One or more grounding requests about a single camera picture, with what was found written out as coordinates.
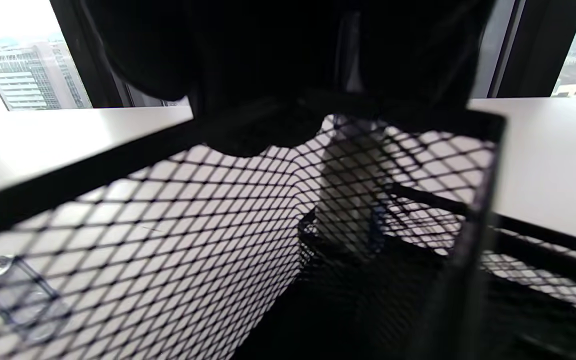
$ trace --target mesh container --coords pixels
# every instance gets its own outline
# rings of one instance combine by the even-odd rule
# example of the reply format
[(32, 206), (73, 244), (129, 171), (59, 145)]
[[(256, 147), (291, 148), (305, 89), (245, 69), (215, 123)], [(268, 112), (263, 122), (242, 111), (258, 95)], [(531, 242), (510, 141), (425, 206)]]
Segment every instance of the mesh container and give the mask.
[(576, 273), (491, 250), (498, 116), (355, 132), (329, 116), (308, 143), (251, 158), (197, 145), (264, 112), (181, 123), (0, 192), (0, 358), (423, 358), (419, 342), (469, 350), (482, 317), (478, 352), (576, 356), (576, 337), (490, 310), (576, 334)]

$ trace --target black wire mesh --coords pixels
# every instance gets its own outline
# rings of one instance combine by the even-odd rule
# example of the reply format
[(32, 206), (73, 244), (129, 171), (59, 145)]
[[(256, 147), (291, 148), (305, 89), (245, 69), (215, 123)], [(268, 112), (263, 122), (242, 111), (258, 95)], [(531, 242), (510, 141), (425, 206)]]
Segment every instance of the black wire mesh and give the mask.
[[(497, 151), (328, 118), (292, 149), (178, 153), (0, 233), (23, 273), (0, 276), (0, 358), (403, 357)], [(576, 359), (576, 280), (481, 267), (482, 356)]]

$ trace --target metal frame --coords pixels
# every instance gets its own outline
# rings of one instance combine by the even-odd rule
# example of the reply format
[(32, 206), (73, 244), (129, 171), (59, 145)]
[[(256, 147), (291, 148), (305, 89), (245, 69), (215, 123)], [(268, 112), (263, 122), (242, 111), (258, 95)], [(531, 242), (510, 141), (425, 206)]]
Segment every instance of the metal frame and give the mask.
[(515, 4), (522, 0), (497, 0), (490, 14), (486, 30), (481, 37), (477, 78), (470, 94), (473, 99), (489, 97), (494, 86), (495, 74), (499, 60), (504, 55), (504, 45), (508, 28), (512, 26), (515, 16)]
[[(457, 215), (468, 216), (471, 212), (465, 203), (430, 193), (424, 193), (411, 187), (391, 184), (388, 193), (403, 196), (404, 198), (414, 198), (416, 201), (429, 205), (430, 207), (446, 210), (447, 212)], [(576, 251), (576, 236), (574, 235), (564, 234), (551, 230), (550, 228), (533, 225), (508, 216), (496, 216), (498, 216), (496, 223), (493, 223), (493, 221), (487, 221), (486, 223), (493, 225), (498, 230), (512, 231), (525, 237), (539, 239), (554, 246), (561, 246), (570, 251)], [(575, 257), (561, 253), (553, 248), (539, 246), (538, 244), (518, 239), (507, 232), (496, 231), (495, 235), (498, 239), (494, 242), (494, 249), (498, 253), (510, 255), (526, 264), (550, 271), (554, 274), (560, 274), (576, 282)]]
[(128, 95), (130, 95), (130, 100), (132, 101), (133, 107), (144, 108), (144, 107), (163, 107), (164, 101), (152, 96), (148, 96), (133, 86), (126, 84), (128, 89)]
[(134, 106), (128, 87), (110, 69), (82, 2), (50, 0), (50, 4), (92, 106), (94, 108)]
[(576, 34), (576, 0), (517, 0), (490, 98), (550, 97)]

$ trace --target building facade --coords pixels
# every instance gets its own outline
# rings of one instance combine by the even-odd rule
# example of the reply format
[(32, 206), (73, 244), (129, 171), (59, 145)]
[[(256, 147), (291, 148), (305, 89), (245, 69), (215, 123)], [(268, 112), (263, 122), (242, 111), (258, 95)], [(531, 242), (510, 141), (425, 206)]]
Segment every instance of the building facade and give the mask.
[(91, 107), (64, 42), (0, 46), (0, 94), (11, 111)]

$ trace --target white tabletop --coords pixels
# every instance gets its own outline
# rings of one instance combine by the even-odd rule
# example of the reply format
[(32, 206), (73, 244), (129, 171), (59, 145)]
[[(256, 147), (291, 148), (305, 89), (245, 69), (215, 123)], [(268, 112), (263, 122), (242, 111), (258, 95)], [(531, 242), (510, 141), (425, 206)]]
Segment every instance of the white tabletop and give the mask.
[(473, 100), (508, 129), (496, 211), (576, 236), (576, 98)]
[(0, 112), (0, 189), (191, 118), (188, 106)]

